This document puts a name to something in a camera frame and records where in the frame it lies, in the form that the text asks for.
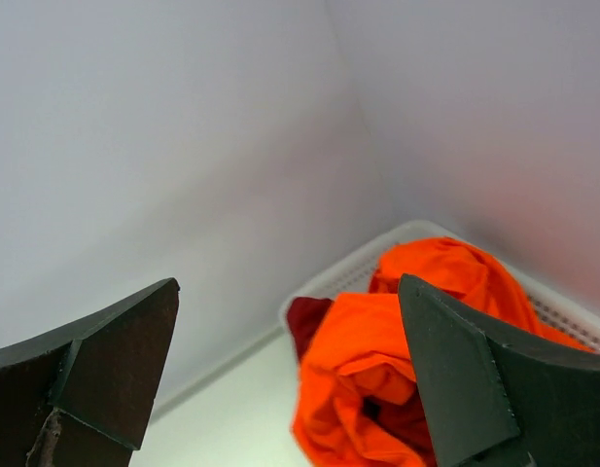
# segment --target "white basket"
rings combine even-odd
[[[428,221],[410,221],[385,233],[356,250],[329,269],[306,282],[280,307],[278,317],[288,332],[286,313],[295,297],[335,298],[341,292],[366,292],[377,259],[389,248],[431,236],[450,236],[452,232]],[[540,319],[576,338],[600,353],[600,317],[550,290],[518,269],[503,263],[522,285]]]

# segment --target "orange cloth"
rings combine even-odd
[[[396,246],[381,257],[369,294],[335,300],[300,362],[293,433],[315,465],[435,465],[414,403],[397,297],[405,273],[525,331],[585,349],[542,324],[520,285],[487,253],[451,238]],[[365,398],[381,406],[379,424],[363,414]]]

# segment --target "cloth fold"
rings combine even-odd
[[[315,465],[436,465],[397,297],[405,273],[520,329],[586,350],[541,323],[520,285],[482,250],[451,238],[395,246],[380,258],[369,293],[320,303],[301,346],[296,339],[300,387],[292,430]],[[289,320],[292,332],[300,317]]]

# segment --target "laundry basket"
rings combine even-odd
[[[288,331],[286,312],[295,297],[333,299],[341,292],[366,292],[378,258],[398,243],[454,233],[429,221],[410,221],[359,248],[306,282],[280,307],[278,316]],[[525,289],[540,319],[600,353],[600,318],[509,265],[509,272]]]

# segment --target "wall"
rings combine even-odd
[[[164,399],[393,222],[322,1],[0,2],[0,346],[176,276]]]
[[[399,216],[600,313],[600,0],[330,0]]]

